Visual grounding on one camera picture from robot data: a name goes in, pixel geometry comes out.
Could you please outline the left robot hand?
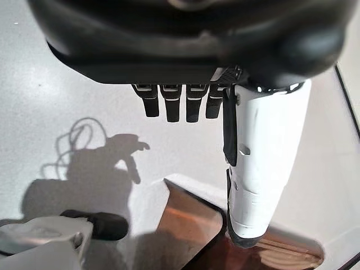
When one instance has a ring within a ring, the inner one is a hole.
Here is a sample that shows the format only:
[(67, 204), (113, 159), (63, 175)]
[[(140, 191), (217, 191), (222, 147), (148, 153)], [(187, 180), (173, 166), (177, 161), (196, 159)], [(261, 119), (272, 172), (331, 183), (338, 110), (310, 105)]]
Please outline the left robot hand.
[(148, 117), (223, 116), (227, 226), (264, 236), (294, 165), (311, 78), (333, 67), (356, 1), (29, 1), (52, 53), (103, 84), (129, 84)]

